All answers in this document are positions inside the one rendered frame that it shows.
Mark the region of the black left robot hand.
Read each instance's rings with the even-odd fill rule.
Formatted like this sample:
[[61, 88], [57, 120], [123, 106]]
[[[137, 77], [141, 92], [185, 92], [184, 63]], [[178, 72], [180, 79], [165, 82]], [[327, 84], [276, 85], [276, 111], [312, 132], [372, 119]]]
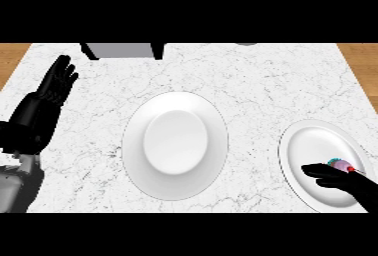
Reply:
[[50, 143], [73, 82], [70, 57], [60, 55], [36, 90], [20, 100], [10, 119], [0, 121], [0, 149], [7, 154], [36, 155]]

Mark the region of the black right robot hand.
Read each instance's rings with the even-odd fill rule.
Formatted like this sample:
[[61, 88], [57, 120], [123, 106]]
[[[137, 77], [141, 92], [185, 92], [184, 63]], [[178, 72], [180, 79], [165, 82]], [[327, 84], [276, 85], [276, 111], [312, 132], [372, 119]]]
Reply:
[[301, 170], [320, 187], [346, 192], [364, 210], [378, 214], [378, 184], [370, 179], [355, 171], [343, 172], [321, 163], [302, 165]]

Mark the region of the pink frosted cupcake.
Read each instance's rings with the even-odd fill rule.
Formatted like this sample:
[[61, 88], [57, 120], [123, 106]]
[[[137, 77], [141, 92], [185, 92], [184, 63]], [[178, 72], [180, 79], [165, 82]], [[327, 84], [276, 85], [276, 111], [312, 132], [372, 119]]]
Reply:
[[327, 161], [327, 165], [329, 165], [332, 168], [335, 168], [335, 169], [338, 169], [338, 170], [341, 170], [341, 171], [343, 171], [343, 172], [354, 172], [354, 171], [355, 171], [355, 169], [354, 169], [354, 167], [351, 166], [351, 164], [349, 164], [345, 160], [342, 160], [341, 158], [332, 158], [332, 159]]

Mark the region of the large white oval plate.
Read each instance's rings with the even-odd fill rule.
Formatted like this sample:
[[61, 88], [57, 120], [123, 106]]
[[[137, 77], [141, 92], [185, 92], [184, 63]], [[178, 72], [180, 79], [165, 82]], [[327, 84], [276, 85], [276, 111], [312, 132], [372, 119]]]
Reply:
[[150, 197], [175, 201], [199, 194], [224, 167], [228, 134], [211, 102], [188, 92], [156, 95], [137, 108], [122, 135], [122, 164]]

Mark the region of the grey and black appliance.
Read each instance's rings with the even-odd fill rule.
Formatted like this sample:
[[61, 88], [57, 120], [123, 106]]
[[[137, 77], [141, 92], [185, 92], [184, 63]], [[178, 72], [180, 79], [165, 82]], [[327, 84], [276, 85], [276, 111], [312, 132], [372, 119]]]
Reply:
[[90, 60], [101, 58], [162, 59], [163, 43], [81, 43], [81, 52]]

